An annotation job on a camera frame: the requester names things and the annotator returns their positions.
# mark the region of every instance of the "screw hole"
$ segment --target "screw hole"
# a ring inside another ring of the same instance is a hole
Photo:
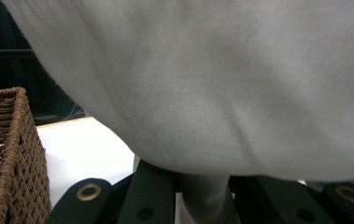
[[[153,217],[153,210],[149,207],[143,207],[136,212],[136,216],[142,220],[142,221],[147,221]]]
[[[90,196],[93,195],[96,192],[96,189],[94,187],[89,187],[84,189],[81,193],[83,194],[83,196]]]
[[[313,213],[304,208],[299,208],[298,210],[296,210],[296,216],[306,222],[316,221],[316,216],[314,216]]]

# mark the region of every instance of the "white cloth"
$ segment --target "white cloth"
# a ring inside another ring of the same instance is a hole
[[[3,2],[55,81],[143,160],[354,179],[354,1]]]

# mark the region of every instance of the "wicker basket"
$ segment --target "wicker basket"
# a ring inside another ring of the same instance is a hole
[[[45,223],[51,210],[45,149],[25,89],[0,91],[0,223]]]

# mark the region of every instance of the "white table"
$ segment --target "white table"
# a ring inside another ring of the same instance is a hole
[[[133,172],[134,153],[96,119],[38,126],[37,131],[46,149],[52,207],[80,180],[115,184]]]

